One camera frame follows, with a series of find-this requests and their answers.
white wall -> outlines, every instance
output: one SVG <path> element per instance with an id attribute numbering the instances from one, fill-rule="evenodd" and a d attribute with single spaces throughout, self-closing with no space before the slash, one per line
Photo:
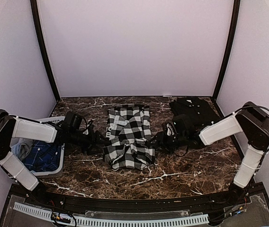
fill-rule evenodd
<path id="1" fill-rule="evenodd" d="M 39 0 L 60 95 L 211 96 L 233 0 Z"/>
<path id="2" fill-rule="evenodd" d="M 47 117 L 55 99 L 37 44 L 30 1 L 0 0 L 0 108 Z M 0 169 L 0 215 L 11 181 Z"/>
<path id="3" fill-rule="evenodd" d="M 233 50 L 218 103 L 225 114 L 246 101 L 269 108 L 269 0 L 241 1 Z M 245 147 L 246 139 L 238 137 Z M 256 176 L 269 194 L 269 154 Z"/>

brown marble surface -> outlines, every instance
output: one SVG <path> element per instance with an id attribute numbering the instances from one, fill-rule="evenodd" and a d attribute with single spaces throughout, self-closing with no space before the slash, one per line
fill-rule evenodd
<path id="1" fill-rule="evenodd" d="M 74 111 L 93 119 L 95 130 L 106 131 L 107 109 L 119 104 L 150 106 L 152 134 L 171 120 L 173 97 L 63 98 L 53 116 Z M 221 192 L 228 189 L 241 160 L 230 138 L 178 157 L 156 152 L 156 164 L 143 171 L 113 171 L 102 155 L 87 156 L 75 146 L 65 149 L 63 175 L 42 181 L 49 191 L 100 199 L 167 199 Z"/>

blue plaid shirt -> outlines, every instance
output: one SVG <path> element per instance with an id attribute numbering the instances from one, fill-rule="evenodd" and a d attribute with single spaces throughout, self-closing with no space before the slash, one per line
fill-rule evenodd
<path id="1" fill-rule="evenodd" d="M 35 141 L 29 155 L 23 160 L 30 171 L 54 171 L 60 165 L 61 145 Z"/>

laundry basket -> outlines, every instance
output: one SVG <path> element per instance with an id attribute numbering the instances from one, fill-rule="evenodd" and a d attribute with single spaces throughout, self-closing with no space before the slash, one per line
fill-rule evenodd
<path id="1" fill-rule="evenodd" d="M 43 119 L 37 119 L 37 121 L 40 122 L 52 122 L 52 123 L 58 123 L 60 121 L 63 121 L 65 119 L 64 116 L 59 117 L 48 117 Z M 60 164 L 59 167 L 54 171 L 45 171 L 45 172 L 34 172 L 33 175 L 35 175 L 37 178 L 47 178 L 47 177 L 59 177 L 63 173 L 63 163 L 64 163 L 64 148 L 65 144 L 61 146 L 61 156 L 60 156 Z"/>

white perforated rail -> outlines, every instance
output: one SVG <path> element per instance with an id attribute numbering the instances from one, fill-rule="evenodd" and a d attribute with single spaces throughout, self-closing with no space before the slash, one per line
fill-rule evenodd
<path id="1" fill-rule="evenodd" d="M 42 220 L 51 221 L 51 211 L 49 209 L 32 207 L 27 204 L 15 202 L 14 210 Z M 78 227 L 187 227 L 209 223 L 207 214 L 186 218 L 147 221 L 106 220 L 79 217 L 77 215 L 74 215 L 74 217 L 77 220 Z M 72 220 L 70 226 L 74 226 L 74 220 Z"/>

